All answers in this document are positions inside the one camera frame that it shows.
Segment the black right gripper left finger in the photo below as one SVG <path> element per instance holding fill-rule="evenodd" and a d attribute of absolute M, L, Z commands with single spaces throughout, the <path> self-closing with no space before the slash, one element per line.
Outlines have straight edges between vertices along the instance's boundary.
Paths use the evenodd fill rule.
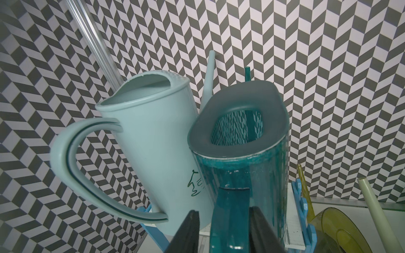
<path fill-rule="evenodd" d="M 171 240 L 165 253 L 197 253 L 199 229 L 199 212 L 191 210 Z"/>

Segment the teal transparent watering can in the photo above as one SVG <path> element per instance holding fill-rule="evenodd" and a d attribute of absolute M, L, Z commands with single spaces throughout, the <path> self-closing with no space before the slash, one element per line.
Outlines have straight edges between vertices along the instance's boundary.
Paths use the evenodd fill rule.
<path fill-rule="evenodd" d="M 231 85 L 201 107 L 188 144 L 214 204 L 212 253 L 250 253 L 254 206 L 284 247 L 289 130 L 283 99 L 269 81 Z"/>

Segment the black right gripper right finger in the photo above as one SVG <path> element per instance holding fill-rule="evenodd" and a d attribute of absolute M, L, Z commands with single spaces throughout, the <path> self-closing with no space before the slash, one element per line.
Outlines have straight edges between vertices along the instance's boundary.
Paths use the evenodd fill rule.
<path fill-rule="evenodd" d="M 285 253 L 285 249 L 259 207 L 249 209 L 249 242 L 251 253 Z"/>

